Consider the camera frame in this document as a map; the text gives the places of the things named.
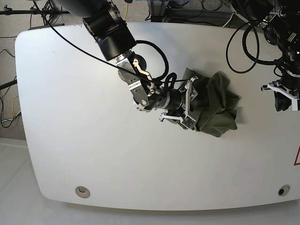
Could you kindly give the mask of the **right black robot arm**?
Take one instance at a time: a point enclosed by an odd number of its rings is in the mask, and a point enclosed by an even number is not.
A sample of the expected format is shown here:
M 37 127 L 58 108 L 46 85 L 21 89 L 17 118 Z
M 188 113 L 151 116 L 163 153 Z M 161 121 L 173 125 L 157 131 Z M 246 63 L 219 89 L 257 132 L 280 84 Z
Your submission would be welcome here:
M 177 76 L 169 73 L 164 52 L 152 42 L 135 40 L 111 1 L 58 0 L 57 3 L 70 14 L 82 18 L 107 61 L 117 61 L 119 76 L 127 83 L 139 110 L 175 111 L 182 107 L 184 94 L 174 88 Z M 161 76 L 153 78 L 146 71 L 145 59 L 132 51 L 137 44 L 149 45 L 159 53 L 165 65 Z

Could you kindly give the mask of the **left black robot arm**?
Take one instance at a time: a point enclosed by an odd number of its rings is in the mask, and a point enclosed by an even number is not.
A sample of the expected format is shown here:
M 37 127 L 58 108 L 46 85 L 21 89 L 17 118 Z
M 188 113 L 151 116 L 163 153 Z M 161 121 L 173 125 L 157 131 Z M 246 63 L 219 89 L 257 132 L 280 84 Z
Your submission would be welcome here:
M 274 93 L 275 108 L 285 111 L 300 109 L 300 2 L 280 0 L 279 10 L 268 0 L 231 0 L 233 11 L 242 16 L 247 26 L 242 37 L 242 48 L 253 63 L 274 66 L 274 74 L 279 79 L 261 87 Z M 260 26 L 266 41 L 277 46 L 281 57 L 272 61 L 260 60 L 252 56 L 247 48 L 250 31 L 256 33 Z

